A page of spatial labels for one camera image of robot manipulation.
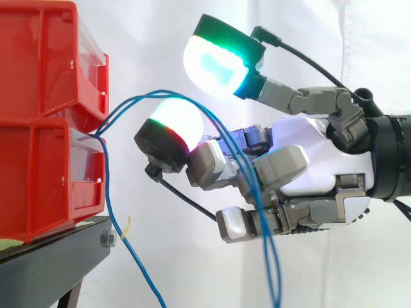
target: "stacked storage drawer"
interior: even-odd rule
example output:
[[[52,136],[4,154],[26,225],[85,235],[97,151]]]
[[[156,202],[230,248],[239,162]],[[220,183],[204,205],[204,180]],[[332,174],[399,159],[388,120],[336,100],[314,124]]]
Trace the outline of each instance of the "stacked storage drawer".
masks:
[[[29,243],[104,209],[109,59],[65,1],[0,2],[0,239]]]

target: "bolt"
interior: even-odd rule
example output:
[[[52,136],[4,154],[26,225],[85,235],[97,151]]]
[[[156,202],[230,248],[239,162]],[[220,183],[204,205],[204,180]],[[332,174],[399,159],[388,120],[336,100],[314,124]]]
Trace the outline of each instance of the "bolt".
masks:
[[[117,243],[117,233],[115,231],[106,231],[100,237],[101,247],[115,247]]]

